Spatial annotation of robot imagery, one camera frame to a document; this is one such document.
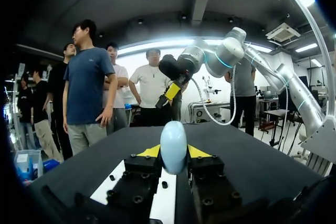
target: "ceiling light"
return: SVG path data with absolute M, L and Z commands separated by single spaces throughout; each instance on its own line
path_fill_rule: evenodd
M 296 51 L 296 52 L 303 52 L 303 51 L 306 51 L 306 50 L 311 49 L 311 48 L 314 48 L 314 47 L 317 47 L 317 44 L 316 44 L 316 43 L 307 45 L 307 46 L 305 46 L 305 47 L 301 47 L 301 48 L 299 48 L 299 49 L 296 49 L 295 51 Z
M 322 67 L 322 64 L 317 59 L 312 59 L 311 62 L 313 62 L 317 67 Z
M 301 0 L 301 2 L 305 7 L 308 7 L 311 6 L 315 2 L 315 0 Z
M 253 45 L 253 44 L 248 44 L 248 43 L 245 43 L 245 45 L 248 45 L 260 52 L 265 52 L 265 53 L 269 53 L 269 52 L 272 52 L 272 49 L 269 49 L 269 48 L 266 48 L 266 47 L 261 47 L 261 46 L 257 46 L 257 45 Z
M 118 55 L 122 54 L 129 54 L 132 52 L 136 51 L 143 51 L 149 48 L 167 48 L 167 47 L 186 47 L 190 45 L 194 39 L 180 39 L 180 40 L 166 40 L 166 41 L 158 41 L 158 42 L 152 42 L 152 43 L 147 43 L 147 44 L 142 44 L 142 45 L 137 45 L 137 46 L 132 46 L 132 47 L 127 47 L 120 49 L 118 51 Z M 220 45 L 223 40 L 222 39 L 204 39 L 205 42 L 207 42 L 211 46 L 218 46 Z M 272 51 L 272 49 L 266 48 L 266 47 L 261 47 L 253 44 L 247 44 L 250 47 L 260 51 L 260 52 L 265 52 L 269 53 Z

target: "man in blue t-shirt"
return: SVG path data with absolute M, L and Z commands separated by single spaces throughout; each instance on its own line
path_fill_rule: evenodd
M 73 154 L 106 137 L 111 120 L 118 80 L 111 58 L 103 48 L 93 46 L 96 25 L 84 20 L 74 26 L 73 43 L 79 48 L 64 75 L 63 128 L 69 134 Z M 110 82 L 107 104 L 103 108 L 104 78 Z

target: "black table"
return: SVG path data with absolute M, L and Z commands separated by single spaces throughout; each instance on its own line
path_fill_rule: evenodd
M 56 219 L 56 212 L 41 194 L 43 185 L 48 185 L 61 201 L 71 206 L 76 191 L 91 196 L 122 159 L 159 144 L 162 129 L 119 130 L 38 178 L 28 189 L 45 212 Z M 299 162 L 232 126 L 213 122 L 185 124 L 185 131 L 189 144 L 223 160 L 224 172 L 240 192 L 244 204 L 261 196 L 271 202 L 294 197 L 304 186 L 321 179 Z M 175 223 L 196 223 L 185 171 L 177 177 L 176 190 Z

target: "ceiling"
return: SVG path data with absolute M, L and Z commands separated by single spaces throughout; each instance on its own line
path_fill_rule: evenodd
M 332 50 L 331 31 L 317 4 L 309 9 Z M 302 34 L 299 40 L 282 47 L 294 60 L 319 53 L 318 48 L 295 52 L 316 39 L 292 0 L 41 0 L 17 43 L 62 55 L 63 46 L 71 41 L 73 25 L 86 18 L 96 22 L 99 34 L 95 42 L 101 47 L 112 40 L 123 46 L 159 38 L 223 37 L 239 26 L 247 31 L 247 41 L 276 49 L 265 34 L 286 22 Z

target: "black pants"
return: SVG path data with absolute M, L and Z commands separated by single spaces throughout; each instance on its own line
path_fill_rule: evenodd
M 57 137 L 62 149 L 62 155 L 64 160 L 67 160 L 68 158 L 72 157 L 72 149 L 70 145 L 69 136 L 63 129 L 63 115 L 56 114 L 55 121 L 56 121 Z
M 161 109 L 141 108 L 141 125 L 142 126 L 164 126 L 172 120 L 172 108 L 170 104 L 163 106 Z
M 254 117 L 256 114 L 257 100 L 253 97 L 236 97 L 236 116 L 231 125 L 238 128 L 238 123 L 244 111 L 245 118 L 245 132 L 251 136 L 254 135 Z M 234 103 L 233 97 L 230 97 L 231 118 L 233 116 Z

